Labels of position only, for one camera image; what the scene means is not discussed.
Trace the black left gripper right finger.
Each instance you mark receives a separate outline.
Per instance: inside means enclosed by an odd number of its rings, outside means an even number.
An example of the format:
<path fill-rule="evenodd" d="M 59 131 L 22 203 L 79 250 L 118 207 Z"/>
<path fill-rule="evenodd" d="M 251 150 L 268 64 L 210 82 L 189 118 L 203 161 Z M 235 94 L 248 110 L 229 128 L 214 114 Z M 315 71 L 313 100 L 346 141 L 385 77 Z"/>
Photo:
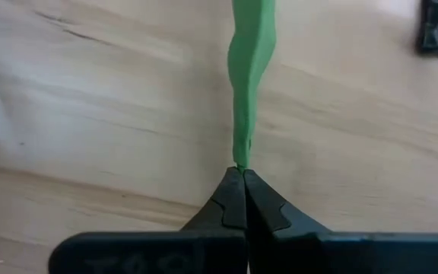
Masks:
<path fill-rule="evenodd" d="M 438 274 L 438 234 L 332 231 L 243 174 L 252 273 Z"/>

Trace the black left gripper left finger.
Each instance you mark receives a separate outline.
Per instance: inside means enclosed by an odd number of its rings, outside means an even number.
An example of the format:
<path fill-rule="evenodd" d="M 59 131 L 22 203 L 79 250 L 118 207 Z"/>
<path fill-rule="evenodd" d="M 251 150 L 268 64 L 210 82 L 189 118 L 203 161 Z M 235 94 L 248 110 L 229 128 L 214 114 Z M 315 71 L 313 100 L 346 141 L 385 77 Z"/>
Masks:
<path fill-rule="evenodd" d="M 246 190 L 227 168 L 212 196 L 180 230 L 84 232 L 51 253 L 51 274 L 245 273 Z"/>

